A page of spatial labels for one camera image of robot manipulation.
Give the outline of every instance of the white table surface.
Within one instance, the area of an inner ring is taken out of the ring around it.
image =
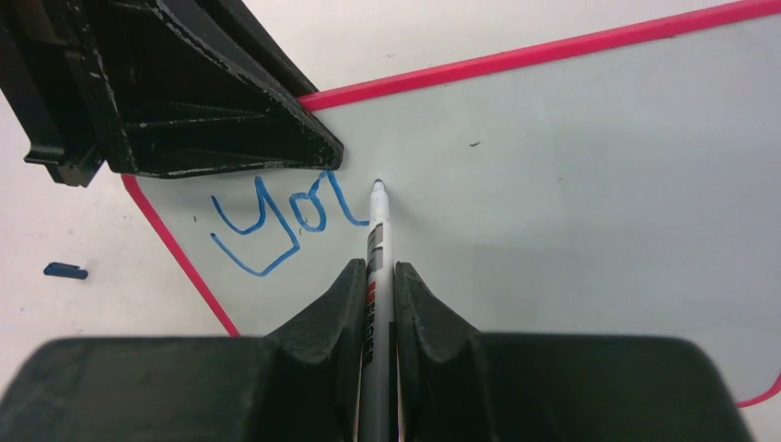
[[[726,3],[717,0],[245,0],[293,61],[328,89]],[[27,136],[0,100],[0,381],[39,345],[74,335],[225,334],[107,167],[88,189],[22,162]],[[45,277],[51,261],[86,281]],[[743,410],[757,440],[781,436],[781,395]]]

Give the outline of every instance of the pen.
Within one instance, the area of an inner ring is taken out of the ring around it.
[[[374,181],[369,200],[367,241],[367,298],[365,334],[361,367],[361,392],[358,410],[360,442],[390,442],[398,424],[391,422],[396,404],[396,349],[391,349],[393,323],[393,248],[388,194],[382,180]]]

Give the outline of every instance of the blue ink line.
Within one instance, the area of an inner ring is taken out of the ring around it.
[[[333,171],[328,170],[323,173],[328,176],[328,182],[331,184],[331,187],[333,187],[333,193],[336,194],[336,201],[338,201],[339,206],[342,207],[342,212],[344,213],[344,217],[347,218],[347,221],[352,223],[353,226],[368,226],[368,220],[359,221],[353,216],[353,213],[350,211],[350,207],[347,205],[347,201],[344,199],[342,188],[339,187],[339,181],[336,180],[336,175],[333,174]]]
[[[320,198],[317,196],[317,191],[320,189],[320,180],[325,177],[325,172],[321,172],[321,174],[318,176],[318,178],[315,180],[315,182],[312,183],[312,187],[309,188],[309,192],[297,192],[290,195],[290,198],[288,201],[290,202],[290,208],[293,209],[293,215],[296,216],[296,220],[298,223],[304,227],[304,230],[308,232],[321,232],[325,230],[325,224],[326,224],[326,216],[325,216],[325,209],[322,206],[322,203],[320,202]],[[315,227],[312,227],[304,220],[304,217],[301,215],[301,210],[298,209],[298,200],[310,200],[312,201],[312,205],[315,206],[315,209],[318,211],[318,217],[320,218],[320,223],[316,225]]]
[[[220,206],[219,202],[217,201],[214,195],[212,195],[212,203],[214,203],[215,209],[217,210],[217,213],[220,215],[222,220],[225,221],[225,223],[231,229],[233,229],[236,233],[239,233],[240,235],[248,235],[263,226],[266,217],[265,206],[263,204],[263,201],[267,202],[272,212],[274,212],[274,215],[276,215],[276,219],[279,220],[279,224],[281,224],[282,228],[285,230],[285,232],[287,232],[287,236],[290,238],[290,242],[293,244],[293,247],[291,247],[288,251],[280,255],[277,259],[274,260],[274,262],[269,264],[265,269],[258,272],[254,269],[251,269],[250,266],[242,262],[232,251],[230,251],[230,249],[220,240],[220,238],[217,237],[215,233],[212,233],[211,237],[216,243],[216,245],[220,249],[222,249],[222,251],[231,260],[233,260],[233,262],[235,262],[239,267],[241,267],[245,272],[255,276],[264,277],[265,275],[270,273],[273,269],[275,269],[276,266],[281,264],[284,260],[290,258],[291,256],[293,256],[294,253],[299,251],[301,249],[301,245],[298,243],[298,238],[296,238],[296,234],[293,232],[293,229],[290,228],[290,225],[285,220],[285,217],[282,216],[282,212],[279,211],[279,208],[274,203],[274,200],[271,198],[271,195],[266,190],[266,187],[263,184],[263,179],[261,177],[255,177],[255,192],[257,193],[258,196],[258,207],[260,208],[259,210],[261,214],[260,217],[258,218],[257,223],[243,230],[236,228],[233,225],[233,223],[231,223],[227,219],[225,213],[222,210],[222,207]]]

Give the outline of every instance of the blue handwriting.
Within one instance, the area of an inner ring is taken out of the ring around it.
[[[333,174],[332,171],[326,170],[320,173],[318,178],[315,180],[315,182],[312,183],[311,187],[309,187],[308,192],[296,192],[290,195],[290,197],[287,199],[290,203],[290,208],[293,209],[293,215],[296,217],[296,220],[301,225],[301,228],[308,232],[315,232],[319,233],[325,230],[326,224],[327,224],[327,216],[325,214],[325,208],[322,206],[322,203],[320,201],[320,198],[318,197],[318,191],[320,190],[320,184],[323,179],[328,179],[329,184],[331,184],[331,187],[333,188],[333,193],[336,195],[336,201],[339,202],[339,206],[342,208],[342,213],[344,214],[344,217],[347,218],[347,221],[349,221],[354,226],[368,226],[368,221],[362,221],[358,220],[353,216],[352,211],[350,211],[349,205],[347,205],[347,201],[344,199],[344,194],[342,193],[342,188],[339,186],[339,181],[336,180],[336,176]],[[222,206],[220,205],[219,201],[216,199],[214,195],[212,195],[212,204],[215,205],[215,210],[217,211],[217,214],[220,215],[222,220],[225,222],[225,224],[230,227],[231,230],[238,233],[241,236],[246,236],[251,234],[252,232],[255,232],[259,228],[263,227],[263,224],[266,221],[266,205],[268,204],[271,211],[274,213],[274,216],[276,216],[277,221],[279,221],[279,224],[282,226],[282,228],[287,233],[287,237],[290,239],[291,247],[279,257],[277,257],[272,263],[267,265],[264,269],[257,271],[255,269],[252,269],[249,265],[245,264],[239,257],[236,256],[233,251],[231,251],[217,236],[216,233],[212,233],[211,237],[212,240],[216,243],[217,247],[219,247],[233,262],[235,262],[241,269],[243,269],[245,272],[263,277],[267,274],[269,274],[271,271],[273,271],[279,264],[284,262],[286,259],[293,256],[297,251],[301,250],[301,244],[298,242],[298,238],[296,237],[296,233],[293,231],[293,229],[290,227],[290,225],[287,223],[287,220],[282,215],[282,212],[280,212],[279,207],[277,207],[276,203],[274,202],[274,199],[272,199],[271,195],[269,194],[268,190],[266,190],[266,186],[263,183],[263,178],[261,177],[255,177],[255,193],[258,196],[258,221],[247,227],[247,228],[239,228],[235,224],[233,224],[229,219],[227,219],[227,216],[225,215],[225,212],[222,210]],[[315,210],[317,210],[318,213],[318,224],[316,226],[313,226],[308,222],[304,216],[301,215],[301,210],[298,208],[298,203],[301,200],[308,200],[312,203]]]

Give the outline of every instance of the red border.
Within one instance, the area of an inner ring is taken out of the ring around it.
[[[715,6],[699,11],[651,20],[636,25],[617,29],[604,30],[571,39],[531,46],[510,52],[475,58],[464,62],[444,64],[438,67],[413,71],[399,76],[389,76],[379,80],[359,83],[357,85],[339,87],[336,89],[307,95],[300,99],[310,111],[341,106],[366,99],[375,99],[391,94],[450,83],[476,76],[487,76],[510,69],[542,64],[555,60],[576,57],[588,53],[607,51],[610,49],[638,44],[646,41],[666,39],[689,32],[715,28],[732,23],[738,23],[753,18],[781,13],[781,0],[744,0],[723,6]],[[231,336],[239,336],[239,330],[222,309],[219,302],[204,282],[201,275],[192,266],[187,255],[171,235],[154,207],[138,186],[134,176],[122,175],[125,189],[130,193],[138,208],[146,216],[149,224],[155,229],[160,239],[168,247],[174,259],[190,278],[195,288],[215,313],[217,319]],[[749,407],[775,396],[781,391],[781,375],[775,384],[765,393],[756,398],[737,403],[739,407]]]

